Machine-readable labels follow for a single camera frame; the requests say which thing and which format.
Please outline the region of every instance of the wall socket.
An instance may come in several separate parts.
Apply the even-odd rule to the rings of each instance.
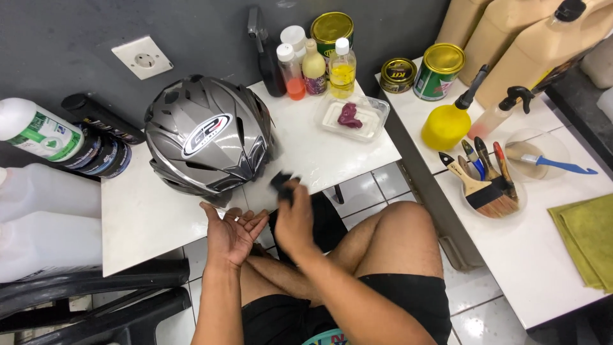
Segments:
[[[140,80],[156,76],[173,68],[172,63],[150,36],[125,43],[111,51]]]

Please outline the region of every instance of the yellow cloth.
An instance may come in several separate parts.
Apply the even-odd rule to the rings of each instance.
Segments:
[[[613,292],[613,194],[548,209],[586,286]]]

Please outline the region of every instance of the hand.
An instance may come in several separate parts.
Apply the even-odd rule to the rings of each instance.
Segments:
[[[242,215],[241,209],[234,208],[220,219],[211,204],[201,202],[200,207],[208,218],[207,264],[229,265],[239,269],[251,252],[253,241],[268,223],[268,212],[262,210],[254,215],[253,211],[247,211]]]
[[[313,209],[306,186],[297,179],[287,181],[285,186],[294,190],[294,205],[278,200],[275,236],[279,246],[294,259],[305,250],[317,248],[313,242]]]

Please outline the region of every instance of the spray bottle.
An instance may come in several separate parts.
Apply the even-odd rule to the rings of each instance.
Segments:
[[[481,67],[468,90],[454,104],[437,107],[428,115],[422,128],[422,139],[426,145],[438,151],[450,150],[464,138],[470,130],[468,107],[488,69],[486,64]]]
[[[487,136],[500,126],[511,114],[513,107],[517,104],[517,99],[521,98],[524,101],[524,113],[530,112],[530,100],[535,96],[530,90],[525,87],[509,87],[506,90],[507,98],[503,99],[498,105],[494,104],[489,107],[471,126],[468,131],[468,137],[474,140],[478,136],[481,139]]]
[[[249,10],[249,21],[247,22],[247,33],[249,37],[256,40],[257,45],[257,67],[260,70],[266,90],[270,96],[281,97],[287,91],[283,75],[279,69],[276,57],[276,44],[268,36],[268,31],[264,28],[264,16],[259,7],[252,7]]]

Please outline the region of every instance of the purple clay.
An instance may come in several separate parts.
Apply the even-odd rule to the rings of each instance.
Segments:
[[[341,115],[338,117],[338,122],[349,128],[361,128],[362,121],[356,119],[357,109],[355,103],[346,103],[343,106]]]

